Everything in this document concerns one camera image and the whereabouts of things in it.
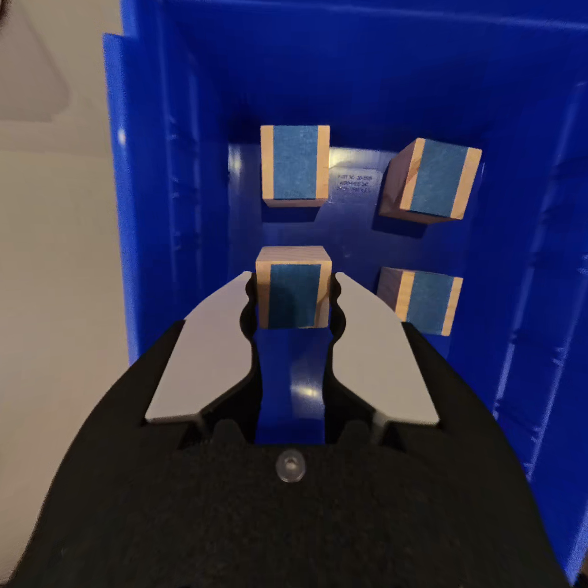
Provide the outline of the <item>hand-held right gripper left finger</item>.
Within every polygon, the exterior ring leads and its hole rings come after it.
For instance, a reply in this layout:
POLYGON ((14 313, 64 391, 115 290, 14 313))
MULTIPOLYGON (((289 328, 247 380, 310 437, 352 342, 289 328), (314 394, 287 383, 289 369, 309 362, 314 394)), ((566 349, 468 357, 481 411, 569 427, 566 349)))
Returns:
POLYGON ((257 325, 256 278, 245 271, 187 315, 145 420, 192 422, 206 437, 232 420, 254 443, 263 397, 257 325))

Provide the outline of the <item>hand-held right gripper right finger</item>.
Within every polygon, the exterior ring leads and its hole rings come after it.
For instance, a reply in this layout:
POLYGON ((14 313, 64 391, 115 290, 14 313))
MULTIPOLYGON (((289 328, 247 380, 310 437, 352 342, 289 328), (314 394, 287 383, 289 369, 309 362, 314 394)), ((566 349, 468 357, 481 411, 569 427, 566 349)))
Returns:
POLYGON ((346 425, 366 425, 379 444, 397 424, 440 422, 401 320, 376 295, 343 272, 331 279, 330 331, 323 377, 325 442, 346 425))

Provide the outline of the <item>wooden cube with blue stripe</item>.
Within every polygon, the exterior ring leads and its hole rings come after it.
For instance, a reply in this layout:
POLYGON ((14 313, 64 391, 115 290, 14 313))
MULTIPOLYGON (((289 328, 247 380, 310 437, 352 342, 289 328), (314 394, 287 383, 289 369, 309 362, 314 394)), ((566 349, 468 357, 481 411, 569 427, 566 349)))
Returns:
POLYGON ((262 200, 270 208, 319 208, 329 198, 330 126, 262 125, 262 200))
POLYGON ((418 224, 463 220, 482 154, 416 138, 389 161, 379 216, 418 224))
POLYGON ((255 271, 260 328, 328 326, 332 260, 323 246, 264 246, 255 271))
POLYGON ((377 296, 422 334, 448 337, 462 285, 462 277, 382 267, 377 296))

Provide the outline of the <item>blue plastic bin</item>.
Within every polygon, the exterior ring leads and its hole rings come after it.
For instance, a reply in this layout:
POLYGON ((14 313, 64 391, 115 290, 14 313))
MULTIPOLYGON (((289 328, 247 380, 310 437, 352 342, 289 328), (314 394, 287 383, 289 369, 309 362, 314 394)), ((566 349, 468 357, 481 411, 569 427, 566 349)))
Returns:
POLYGON ((464 278, 430 341, 496 417, 556 559, 587 551, 587 1, 121 1, 104 36, 130 362, 263 245, 464 278), (262 125, 330 126, 329 198, 262 200, 262 125), (463 220, 378 214, 416 138, 483 151, 463 220))

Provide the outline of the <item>grey desk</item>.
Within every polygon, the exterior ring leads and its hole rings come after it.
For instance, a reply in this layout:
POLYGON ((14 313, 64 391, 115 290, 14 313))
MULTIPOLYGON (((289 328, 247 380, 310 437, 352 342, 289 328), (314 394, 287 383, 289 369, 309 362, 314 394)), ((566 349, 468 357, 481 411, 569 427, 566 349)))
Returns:
POLYGON ((1 121, 1 478, 51 477, 127 365, 103 33, 118 1, 21 1, 70 89, 1 121))

